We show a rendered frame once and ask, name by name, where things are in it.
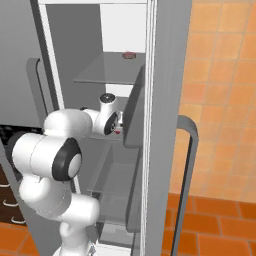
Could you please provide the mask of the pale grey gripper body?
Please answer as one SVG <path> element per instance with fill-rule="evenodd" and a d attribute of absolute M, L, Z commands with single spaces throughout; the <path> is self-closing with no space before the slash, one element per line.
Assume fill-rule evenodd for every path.
<path fill-rule="evenodd" d="M 118 114 L 116 131 L 121 131 L 122 129 L 123 129 L 123 111 L 120 111 Z"/>

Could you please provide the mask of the grey fridge door with bins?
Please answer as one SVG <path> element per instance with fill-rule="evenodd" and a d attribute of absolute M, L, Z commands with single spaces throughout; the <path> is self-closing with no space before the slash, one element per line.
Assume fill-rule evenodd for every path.
<path fill-rule="evenodd" d="M 131 256 L 161 256 L 192 0 L 148 0 L 140 230 Z"/>

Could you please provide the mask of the clear fridge drawer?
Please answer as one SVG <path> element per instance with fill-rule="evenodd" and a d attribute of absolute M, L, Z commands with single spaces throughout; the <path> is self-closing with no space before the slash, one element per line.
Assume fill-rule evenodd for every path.
<path fill-rule="evenodd" d="M 121 142 L 106 144 L 87 186 L 100 202 L 99 222 L 125 224 L 138 156 L 138 148 L 127 149 Z"/>

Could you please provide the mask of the grey fridge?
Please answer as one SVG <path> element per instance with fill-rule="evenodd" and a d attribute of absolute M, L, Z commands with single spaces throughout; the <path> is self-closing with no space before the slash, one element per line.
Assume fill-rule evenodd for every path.
<path fill-rule="evenodd" d="M 76 83 L 74 78 L 103 52 L 144 53 L 146 63 L 147 1 L 39 0 L 59 103 L 57 110 L 98 110 L 99 97 L 105 93 L 129 98 L 135 83 Z M 21 199 L 19 187 L 22 175 L 11 163 L 8 142 L 4 145 L 0 139 L 0 165 L 20 206 L 39 256 L 53 256 L 62 244 L 60 223 L 39 216 Z M 82 164 L 77 175 L 68 182 L 73 193 L 97 199 L 87 191 L 87 186 L 106 144 L 110 142 L 123 144 L 123 139 L 116 141 L 85 137 L 78 141 L 82 152 Z M 137 168 L 129 198 L 134 188 L 139 162 L 143 161 L 143 145 L 138 149 Z M 127 209 L 124 225 L 97 220 L 94 225 L 86 228 L 87 235 L 94 243 L 91 256 L 131 256 L 136 233 L 127 231 L 126 218 Z"/>

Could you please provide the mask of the plain grey fridge door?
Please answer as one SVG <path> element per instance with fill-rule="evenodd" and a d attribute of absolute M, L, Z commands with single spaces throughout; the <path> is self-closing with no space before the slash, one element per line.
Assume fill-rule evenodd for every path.
<path fill-rule="evenodd" d="M 40 127 L 26 63 L 38 72 L 48 114 L 59 108 L 39 0 L 0 0 L 0 124 Z"/>

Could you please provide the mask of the dark grey tall door bin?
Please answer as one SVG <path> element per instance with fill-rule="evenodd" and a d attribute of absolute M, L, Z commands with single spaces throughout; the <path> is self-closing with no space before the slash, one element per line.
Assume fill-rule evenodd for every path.
<path fill-rule="evenodd" d="M 123 113 L 123 144 L 126 148 L 143 145 L 145 66 L 142 65 Z"/>

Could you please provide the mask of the dark grey narrow door bin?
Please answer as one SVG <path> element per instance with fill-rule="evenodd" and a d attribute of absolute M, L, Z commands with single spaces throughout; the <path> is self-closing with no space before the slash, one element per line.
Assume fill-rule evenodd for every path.
<path fill-rule="evenodd" d="M 134 188 L 129 198 L 129 206 L 127 207 L 126 228 L 129 233 L 137 233 L 141 229 L 142 166 L 143 161 L 140 161 Z"/>

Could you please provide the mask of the black textured appliance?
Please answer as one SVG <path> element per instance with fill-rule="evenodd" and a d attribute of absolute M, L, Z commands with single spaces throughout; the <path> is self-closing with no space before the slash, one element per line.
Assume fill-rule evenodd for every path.
<path fill-rule="evenodd" d="M 42 134 L 43 129 L 38 127 L 26 127 L 26 126 L 0 124 L 0 139 L 4 145 L 6 145 L 9 139 L 17 132 Z"/>

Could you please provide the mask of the dark wood drawer cupboard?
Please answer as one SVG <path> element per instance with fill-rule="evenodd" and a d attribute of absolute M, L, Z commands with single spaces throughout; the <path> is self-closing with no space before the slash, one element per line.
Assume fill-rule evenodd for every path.
<path fill-rule="evenodd" d="M 26 225 L 26 221 L 21 213 L 19 204 L 12 192 L 7 177 L 0 165 L 0 222 Z"/>

